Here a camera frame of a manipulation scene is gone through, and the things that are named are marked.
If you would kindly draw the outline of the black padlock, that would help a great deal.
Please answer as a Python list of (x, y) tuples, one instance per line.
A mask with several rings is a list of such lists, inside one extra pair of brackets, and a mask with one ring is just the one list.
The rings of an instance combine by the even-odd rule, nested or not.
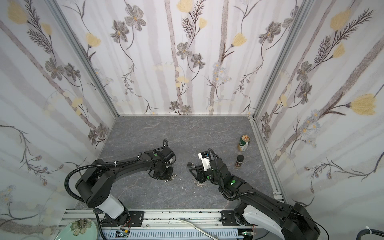
[(188, 163), (187, 163), (187, 167), (188, 167), (188, 168), (194, 168), (194, 167), (195, 167), (195, 163), (188, 162)]

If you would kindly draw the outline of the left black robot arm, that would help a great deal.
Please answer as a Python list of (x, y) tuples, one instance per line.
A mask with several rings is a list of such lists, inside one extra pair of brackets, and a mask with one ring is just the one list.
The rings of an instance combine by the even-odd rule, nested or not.
[(121, 226), (131, 218), (128, 209), (111, 194), (113, 184), (138, 172), (149, 173), (155, 180), (171, 180), (175, 153), (166, 145), (139, 153), (138, 156), (116, 162), (102, 159), (83, 167), (85, 172), (75, 184), (80, 201), (88, 208), (104, 212), (116, 225)]

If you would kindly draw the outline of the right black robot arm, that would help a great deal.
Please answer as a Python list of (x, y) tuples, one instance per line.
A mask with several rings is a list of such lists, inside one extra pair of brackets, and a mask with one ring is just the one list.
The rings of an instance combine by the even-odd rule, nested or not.
[(238, 225), (256, 225), (282, 240), (317, 240), (321, 230), (306, 208), (269, 197), (231, 174), (222, 159), (205, 158), (201, 165), (187, 166), (199, 183), (210, 181), (228, 201), (238, 200), (234, 217)]

